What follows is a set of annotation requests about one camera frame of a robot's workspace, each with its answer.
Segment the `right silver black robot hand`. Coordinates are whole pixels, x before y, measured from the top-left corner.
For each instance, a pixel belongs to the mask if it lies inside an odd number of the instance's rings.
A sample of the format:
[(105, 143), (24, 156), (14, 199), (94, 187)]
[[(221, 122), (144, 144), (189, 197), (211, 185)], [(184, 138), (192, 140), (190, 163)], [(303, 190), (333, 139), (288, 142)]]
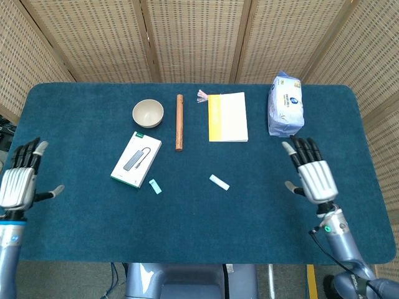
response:
[(322, 157), (316, 142), (311, 139), (290, 136), (292, 143), (282, 142), (292, 164), (294, 165), (301, 182), (295, 186), (292, 182), (284, 184), (291, 193), (306, 197), (308, 201), (317, 206), (317, 215), (323, 217), (335, 211), (334, 203), (339, 194), (334, 177), (326, 160)]

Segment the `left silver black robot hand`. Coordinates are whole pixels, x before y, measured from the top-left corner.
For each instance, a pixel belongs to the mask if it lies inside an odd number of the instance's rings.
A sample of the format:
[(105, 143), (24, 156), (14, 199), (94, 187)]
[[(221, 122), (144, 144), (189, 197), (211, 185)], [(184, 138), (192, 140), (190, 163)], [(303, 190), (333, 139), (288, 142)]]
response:
[(25, 145), (18, 146), (12, 156), (10, 168), (4, 172), (1, 181), (2, 221), (23, 221), (24, 213), (35, 202), (57, 197), (65, 188), (63, 184), (47, 192), (36, 192), (39, 166), (47, 141), (36, 138)]

